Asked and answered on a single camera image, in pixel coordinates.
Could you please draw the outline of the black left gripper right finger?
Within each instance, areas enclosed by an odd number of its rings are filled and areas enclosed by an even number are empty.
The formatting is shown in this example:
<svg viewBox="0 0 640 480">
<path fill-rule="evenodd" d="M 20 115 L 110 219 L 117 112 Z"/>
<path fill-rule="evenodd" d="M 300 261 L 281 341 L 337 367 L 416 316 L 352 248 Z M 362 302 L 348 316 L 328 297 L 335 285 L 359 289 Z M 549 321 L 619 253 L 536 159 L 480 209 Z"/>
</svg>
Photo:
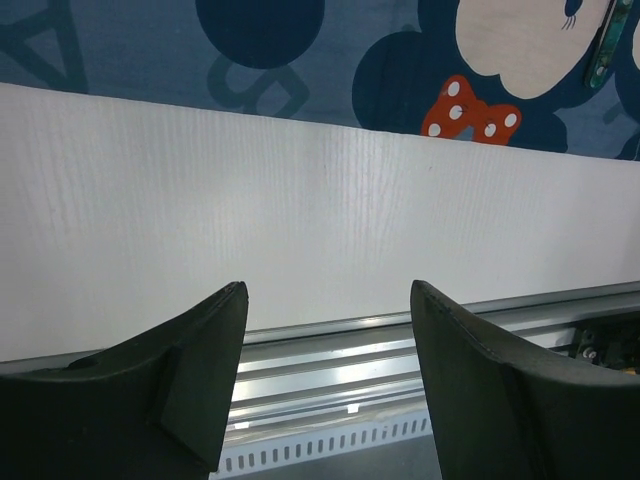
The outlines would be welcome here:
<svg viewBox="0 0 640 480">
<path fill-rule="evenodd" d="M 638 478 L 638 377 L 535 345 L 422 280 L 410 310 L 443 478 Z"/>
</svg>

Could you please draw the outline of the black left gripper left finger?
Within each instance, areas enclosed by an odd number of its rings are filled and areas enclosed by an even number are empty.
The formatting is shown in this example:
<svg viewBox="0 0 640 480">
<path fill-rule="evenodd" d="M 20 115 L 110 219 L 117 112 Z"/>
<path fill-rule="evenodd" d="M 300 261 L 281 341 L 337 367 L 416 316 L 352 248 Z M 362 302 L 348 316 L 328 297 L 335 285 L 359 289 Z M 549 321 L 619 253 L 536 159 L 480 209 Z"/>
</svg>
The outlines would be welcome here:
<svg viewBox="0 0 640 480">
<path fill-rule="evenodd" d="M 66 367 L 1 379 L 5 479 L 206 479 L 218 469 L 245 335 L 233 282 Z"/>
</svg>

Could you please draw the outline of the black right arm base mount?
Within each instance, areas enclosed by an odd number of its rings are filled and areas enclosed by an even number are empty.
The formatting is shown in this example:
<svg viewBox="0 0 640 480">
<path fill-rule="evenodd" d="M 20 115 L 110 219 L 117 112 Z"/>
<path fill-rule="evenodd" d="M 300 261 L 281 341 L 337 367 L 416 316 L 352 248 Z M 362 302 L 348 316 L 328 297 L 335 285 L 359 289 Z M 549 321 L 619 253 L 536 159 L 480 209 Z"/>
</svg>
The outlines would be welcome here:
<svg viewBox="0 0 640 480">
<path fill-rule="evenodd" d="M 624 373 L 639 374 L 639 322 L 619 321 L 577 328 L 569 356 Z"/>
</svg>

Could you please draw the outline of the metal spoon green handle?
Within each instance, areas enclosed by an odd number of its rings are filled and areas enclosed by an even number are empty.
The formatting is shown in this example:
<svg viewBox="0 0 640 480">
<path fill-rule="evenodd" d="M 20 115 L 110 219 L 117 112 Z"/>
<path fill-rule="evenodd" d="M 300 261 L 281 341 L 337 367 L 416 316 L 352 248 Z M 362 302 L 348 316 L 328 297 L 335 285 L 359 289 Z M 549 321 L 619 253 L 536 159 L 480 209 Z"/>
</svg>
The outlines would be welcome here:
<svg viewBox="0 0 640 480">
<path fill-rule="evenodd" d="M 584 85 L 587 88 L 595 90 L 604 84 L 633 5 L 633 0 L 609 2 L 604 20 L 598 30 L 596 47 L 585 72 Z"/>
</svg>

